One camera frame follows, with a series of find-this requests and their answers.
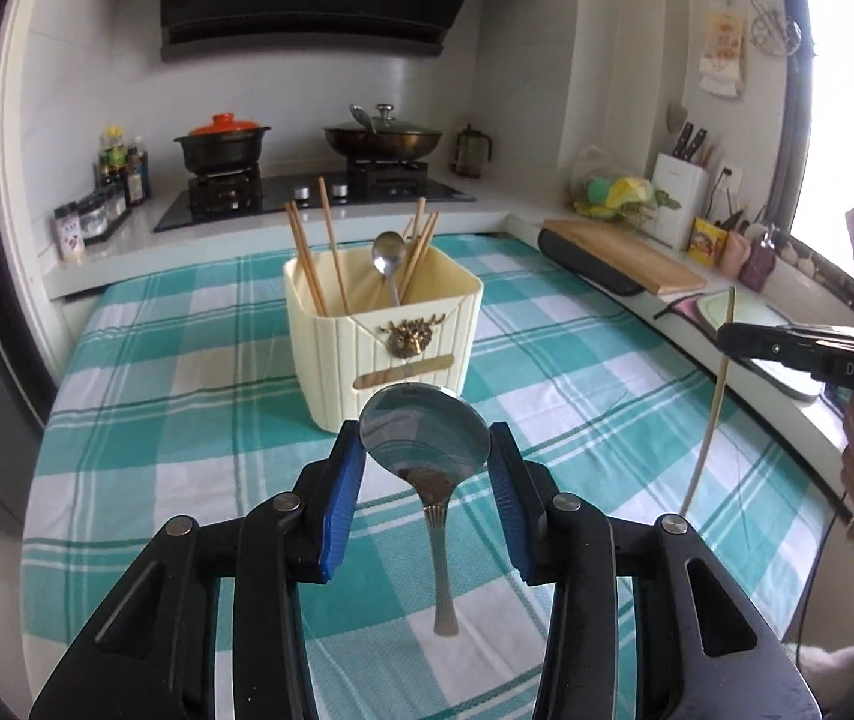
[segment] green and white plaid tablecloth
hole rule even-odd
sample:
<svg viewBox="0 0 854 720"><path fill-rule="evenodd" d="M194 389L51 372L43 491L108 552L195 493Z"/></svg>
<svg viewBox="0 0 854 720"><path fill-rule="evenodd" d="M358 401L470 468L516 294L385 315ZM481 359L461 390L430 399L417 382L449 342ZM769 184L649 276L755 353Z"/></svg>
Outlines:
<svg viewBox="0 0 854 720"><path fill-rule="evenodd" d="M526 458L608 514L676 511L713 382L654 330L512 240L436 245L484 283L464 397L505 420ZM310 421L293 372L287 253L242 257L110 288L79 343L37 466L22 558L33 685L137 552L174 514L237 517L282 490L334 436ZM729 399L690 519L782 634L827 504L784 449ZM368 461L346 559L304 586L313 687L332 718L526 717L549 587L510 568L485 473L449 516L460 635L433 635L433 570L420 504ZM622 581L620 716L635 680ZM218 624L218 716L232 717L231 586Z"/></svg>

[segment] red lid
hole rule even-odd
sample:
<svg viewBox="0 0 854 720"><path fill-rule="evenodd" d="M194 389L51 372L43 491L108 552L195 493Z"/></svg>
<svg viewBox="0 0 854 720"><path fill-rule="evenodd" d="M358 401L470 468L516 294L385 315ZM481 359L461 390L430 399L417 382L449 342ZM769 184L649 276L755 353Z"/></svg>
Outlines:
<svg viewBox="0 0 854 720"><path fill-rule="evenodd" d="M204 124L203 127L191 129L190 135L214 135L217 132L238 132L242 129L260 129L257 122L238 122L232 113L214 114L213 124Z"/></svg>

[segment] metal bolt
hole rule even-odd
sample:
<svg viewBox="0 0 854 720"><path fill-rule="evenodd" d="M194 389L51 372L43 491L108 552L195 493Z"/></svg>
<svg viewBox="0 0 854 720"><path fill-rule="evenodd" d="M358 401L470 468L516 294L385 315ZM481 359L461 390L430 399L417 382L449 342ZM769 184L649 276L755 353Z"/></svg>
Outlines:
<svg viewBox="0 0 854 720"><path fill-rule="evenodd" d="M666 517L660 520L660 527L667 533L672 533L673 536L683 536L687 532L689 525L687 520L680 517L679 514L667 514Z"/></svg>
<svg viewBox="0 0 854 720"><path fill-rule="evenodd" d="M556 493L553 496L553 506L561 512L575 512L580 508L580 499L574 493Z"/></svg>
<svg viewBox="0 0 854 720"><path fill-rule="evenodd" d="M185 536L193 530L193 519L185 514L166 520L166 534L168 536Z"/></svg>
<svg viewBox="0 0 854 720"><path fill-rule="evenodd" d="M300 503L300 496L296 493L280 493L273 499L273 508L278 512L296 512Z"/></svg>

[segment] yellow box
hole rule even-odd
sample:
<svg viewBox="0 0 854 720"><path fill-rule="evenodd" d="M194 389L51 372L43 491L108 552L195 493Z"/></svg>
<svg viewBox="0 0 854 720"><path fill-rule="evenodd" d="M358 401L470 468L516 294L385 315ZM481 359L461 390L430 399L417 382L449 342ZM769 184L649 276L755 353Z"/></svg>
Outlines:
<svg viewBox="0 0 854 720"><path fill-rule="evenodd" d="M477 331L483 282L440 250L430 247L410 282L409 305L393 308L381 289L369 247L340 250L350 306L361 313L344 316L334 258L313 252L329 317L318 317L310 287L295 259L284 265L286 312L293 364L310 416L336 433L345 419L356 419L375 392L398 381L426 382L463 391ZM398 354L398 329L422 320L429 333L419 353L404 346Z"/></svg>
<svg viewBox="0 0 854 720"><path fill-rule="evenodd" d="M727 231L709 223L705 218L694 219L694 231L690 234L687 253L706 266L716 266L721 261L726 245Z"/></svg>

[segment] spoon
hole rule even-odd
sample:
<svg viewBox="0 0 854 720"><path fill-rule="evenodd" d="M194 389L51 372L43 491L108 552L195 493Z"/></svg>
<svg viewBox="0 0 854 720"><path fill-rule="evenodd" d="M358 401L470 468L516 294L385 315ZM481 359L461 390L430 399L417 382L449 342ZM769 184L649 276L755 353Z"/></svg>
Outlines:
<svg viewBox="0 0 854 720"><path fill-rule="evenodd" d="M361 106L351 105L350 115L353 117L353 120L367 132L373 135L377 134L377 127L373 124L373 119L370 117L370 114L361 108Z"/></svg>
<svg viewBox="0 0 854 720"><path fill-rule="evenodd" d="M457 485L486 463L490 430L451 391L415 382L377 392L363 408L359 430L369 455L420 496L436 586L433 632L455 637L459 627L447 568L447 509Z"/></svg>
<svg viewBox="0 0 854 720"><path fill-rule="evenodd" d="M393 307L400 307L400 295L397 295L397 271L400 269L400 264L404 261L406 253L406 244L403 236L397 232L385 232L377 235L377 240L373 242L373 266L386 279L386 283L390 285L390 299L393 301Z"/></svg>

